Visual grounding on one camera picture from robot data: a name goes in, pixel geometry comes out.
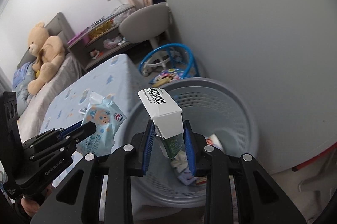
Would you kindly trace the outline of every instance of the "teddy bear's ear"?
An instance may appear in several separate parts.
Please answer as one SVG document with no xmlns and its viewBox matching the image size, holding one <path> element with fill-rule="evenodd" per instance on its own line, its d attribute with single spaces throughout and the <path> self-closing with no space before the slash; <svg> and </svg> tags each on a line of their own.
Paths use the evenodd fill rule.
<svg viewBox="0 0 337 224">
<path fill-rule="evenodd" d="M 36 27 L 44 27 L 44 22 L 39 22 Z"/>
</svg>

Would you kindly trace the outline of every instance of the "yellow toy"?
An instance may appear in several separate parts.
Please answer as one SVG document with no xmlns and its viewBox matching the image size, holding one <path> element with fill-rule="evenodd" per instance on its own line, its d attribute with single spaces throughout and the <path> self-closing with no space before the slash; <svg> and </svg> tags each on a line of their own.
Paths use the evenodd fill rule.
<svg viewBox="0 0 337 224">
<path fill-rule="evenodd" d="M 38 78 L 28 84 L 28 92 L 36 95 L 45 83 L 56 75 L 64 60 L 65 50 L 58 36 L 49 36 L 44 23 L 38 23 L 30 31 L 28 49 L 33 56 L 36 56 L 33 70 L 35 72 L 40 70 Z"/>
</svg>

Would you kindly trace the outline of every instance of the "human hand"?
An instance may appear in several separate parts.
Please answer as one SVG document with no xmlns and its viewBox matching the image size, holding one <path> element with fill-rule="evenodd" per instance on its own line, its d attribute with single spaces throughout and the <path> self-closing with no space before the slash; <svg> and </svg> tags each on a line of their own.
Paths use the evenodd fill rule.
<svg viewBox="0 0 337 224">
<path fill-rule="evenodd" d="M 46 193 L 46 198 L 47 198 L 53 192 L 55 187 L 52 186 L 52 184 L 49 184 L 49 186 L 46 189 L 47 189 L 47 193 Z M 36 201 L 25 198 L 25 197 L 21 199 L 21 206 L 23 207 L 25 212 L 30 217 L 33 217 L 37 213 L 37 211 L 40 209 L 40 205 Z"/>
</svg>

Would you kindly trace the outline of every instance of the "bed headboard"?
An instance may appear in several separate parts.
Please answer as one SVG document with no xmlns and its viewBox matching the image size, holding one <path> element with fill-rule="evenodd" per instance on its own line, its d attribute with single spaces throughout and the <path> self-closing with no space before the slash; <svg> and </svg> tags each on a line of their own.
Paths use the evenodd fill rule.
<svg viewBox="0 0 337 224">
<path fill-rule="evenodd" d="M 50 36 L 59 36 L 62 40 L 63 46 L 66 49 L 66 54 L 68 53 L 68 45 L 67 42 L 70 41 L 74 36 L 75 33 L 71 29 L 67 19 L 63 15 L 63 13 L 59 12 L 56 16 L 45 26 L 49 32 Z M 20 68 L 25 63 L 35 61 L 36 57 L 31 55 L 27 50 L 24 54 L 23 58 L 21 59 L 20 63 L 17 65 L 17 68 Z"/>
</svg>

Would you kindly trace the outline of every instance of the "shelf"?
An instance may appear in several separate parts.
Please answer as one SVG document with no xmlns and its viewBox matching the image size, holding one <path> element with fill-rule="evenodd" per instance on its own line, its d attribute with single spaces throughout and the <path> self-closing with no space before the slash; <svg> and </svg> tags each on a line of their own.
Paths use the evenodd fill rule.
<svg viewBox="0 0 337 224">
<path fill-rule="evenodd" d="M 90 67 L 94 66 L 96 63 L 102 61 L 103 59 L 105 59 L 106 57 L 110 56 L 111 54 L 121 50 L 122 48 L 130 45 L 131 43 L 129 42 L 125 42 L 122 45 L 117 45 L 116 47 L 114 47 L 113 49 L 110 50 L 106 50 L 103 51 L 103 54 L 99 57 L 97 57 L 96 59 L 90 59 L 89 63 L 87 64 L 87 66 L 85 67 L 85 70 L 88 70 Z"/>
<path fill-rule="evenodd" d="M 105 18 L 103 21 L 101 21 L 99 24 L 97 24 L 97 25 L 95 25 L 95 26 L 89 28 L 88 31 L 86 31 L 85 33 L 83 33 L 82 35 L 80 35 L 80 36 L 79 36 L 79 37 L 78 37 L 72 44 L 70 44 L 70 45 L 68 46 L 68 48 L 72 48 L 72 47 L 73 47 L 75 44 L 77 44 L 81 39 L 83 39 L 83 37 L 84 37 L 85 35 L 88 35 L 88 34 L 90 33 L 90 31 L 92 31 L 92 30 L 94 30 L 95 28 L 101 26 L 102 24 L 106 23 L 107 21 L 109 21 L 109 20 L 111 20 L 111 19 L 117 17 L 118 15 L 121 15 L 121 14 L 123 14 L 124 12 L 129 11 L 129 10 L 132 9 L 132 8 L 136 8 L 136 6 L 135 6 L 135 5 L 129 6 L 128 8 L 123 9 L 122 11 L 120 11 L 120 12 L 118 12 L 118 13 L 116 13 L 116 14 L 112 14 L 112 15 L 108 16 L 108 17 Z"/>
<path fill-rule="evenodd" d="M 115 25 L 114 27 L 108 29 L 107 31 L 99 34 L 98 36 L 96 36 L 95 38 L 93 38 L 90 42 L 88 42 L 84 47 L 87 48 L 89 45 L 91 45 L 92 43 L 94 43 L 95 41 L 97 41 L 99 38 L 102 38 L 104 35 L 108 34 L 109 32 L 117 29 L 119 27 L 119 24 L 118 25 Z"/>
</svg>

